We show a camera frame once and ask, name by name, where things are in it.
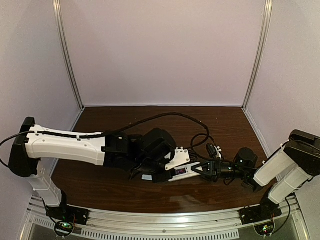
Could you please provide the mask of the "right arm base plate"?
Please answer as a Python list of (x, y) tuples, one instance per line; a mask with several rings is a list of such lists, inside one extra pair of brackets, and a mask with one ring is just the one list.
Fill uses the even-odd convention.
[(282, 215), (282, 211), (278, 205), (273, 208), (260, 204), (256, 206), (245, 206), (241, 208), (238, 213), (242, 225), (263, 222)]

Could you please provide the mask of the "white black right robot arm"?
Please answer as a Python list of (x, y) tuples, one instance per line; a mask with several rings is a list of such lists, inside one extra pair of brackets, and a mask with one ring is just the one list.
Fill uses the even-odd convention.
[(268, 220), (286, 197), (320, 174), (320, 138), (297, 129), (259, 167), (258, 156), (248, 147), (241, 148), (233, 161), (224, 161), (220, 150), (212, 144), (207, 145), (207, 151), (210, 160), (191, 168), (207, 181), (241, 179), (242, 185), (255, 193), (286, 172), (262, 197), (255, 211), (261, 221)]

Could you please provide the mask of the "blue red battery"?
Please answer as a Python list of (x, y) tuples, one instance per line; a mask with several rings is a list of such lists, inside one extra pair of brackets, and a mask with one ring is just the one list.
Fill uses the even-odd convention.
[(177, 174), (185, 174), (187, 171), (185, 169), (178, 169), (176, 170)]

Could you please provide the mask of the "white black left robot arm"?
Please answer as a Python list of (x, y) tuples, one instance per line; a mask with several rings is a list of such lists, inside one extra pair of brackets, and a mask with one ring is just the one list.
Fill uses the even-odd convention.
[(42, 158), (79, 161), (126, 172), (158, 174), (175, 157), (174, 138), (160, 128), (145, 135), (124, 132), (81, 133), (46, 130), (27, 117), (20, 132), (13, 137), (8, 168), (15, 175), (28, 178), (48, 211), (61, 222), (72, 218), (66, 194), (58, 189), (40, 168)]

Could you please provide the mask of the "white remote control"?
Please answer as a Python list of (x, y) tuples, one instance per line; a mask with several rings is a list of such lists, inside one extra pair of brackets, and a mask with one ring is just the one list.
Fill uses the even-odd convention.
[[(175, 182), (175, 181), (180, 181), (180, 180), (195, 177), (195, 175), (194, 175), (195, 172), (193, 172), (191, 170), (191, 167), (196, 165), (197, 163), (199, 163), (199, 162), (189, 163), (187, 165), (182, 165), (182, 166), (178, 166), (178, 167), (173, 168), (175, 170), (175, 176), (172, 179), (170, 179), (168, 182)], [(176, 170), (180, 170), (180, 169), (185, 169), (186, 173), (177, 174)]]

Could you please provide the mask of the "white battery cover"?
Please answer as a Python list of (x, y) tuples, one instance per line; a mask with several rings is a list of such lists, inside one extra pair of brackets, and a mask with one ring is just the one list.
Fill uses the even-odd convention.
[(151, 182), (153, 181), (152, 175), (148, 175), (148, 174), (143, 174), (141, 179), (144, 181), (151, 181)]

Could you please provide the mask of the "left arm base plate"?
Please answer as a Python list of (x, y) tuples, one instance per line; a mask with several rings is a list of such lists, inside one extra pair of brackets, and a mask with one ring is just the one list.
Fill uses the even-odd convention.
[(67, 221), (78, 225), (86, 225), (89, 217), (89, 210), (86, 208), (63, 205), (58, 207), (46, 206), (46, 215), (55, 220)]

